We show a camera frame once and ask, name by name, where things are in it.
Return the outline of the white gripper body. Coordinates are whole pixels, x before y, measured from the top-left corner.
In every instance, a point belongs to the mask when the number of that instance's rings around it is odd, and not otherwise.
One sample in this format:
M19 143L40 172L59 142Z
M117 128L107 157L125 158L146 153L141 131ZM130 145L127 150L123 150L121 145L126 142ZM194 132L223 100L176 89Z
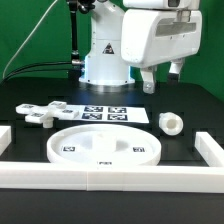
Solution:
M123 18L121 56L132 67L146 68L194 55L200 47L202 15L187 22L177 11L129 9Z

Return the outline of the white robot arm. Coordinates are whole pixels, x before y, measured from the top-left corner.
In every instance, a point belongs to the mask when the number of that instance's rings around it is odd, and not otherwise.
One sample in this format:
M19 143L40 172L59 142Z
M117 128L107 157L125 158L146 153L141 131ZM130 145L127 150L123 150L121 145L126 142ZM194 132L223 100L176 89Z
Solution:
M140 70L143 91L155 91L157 66L168 62L168 81L179 81L185 58L198 52L200 0L96 0L91 16L91 50L79 82L99 92L119 92L134 85Z

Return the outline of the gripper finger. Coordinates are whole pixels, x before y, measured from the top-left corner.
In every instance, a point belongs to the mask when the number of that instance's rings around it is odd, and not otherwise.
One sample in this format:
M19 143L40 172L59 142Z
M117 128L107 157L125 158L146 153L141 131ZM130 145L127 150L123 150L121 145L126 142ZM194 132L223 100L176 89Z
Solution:
M184 65L183 59L176 59L171 62L170 69L168 72L169 82L178 82L180 79L180 73Z
M142 68L140 74L143 80L143 91L147 94L153 94L156 86L156 66Z

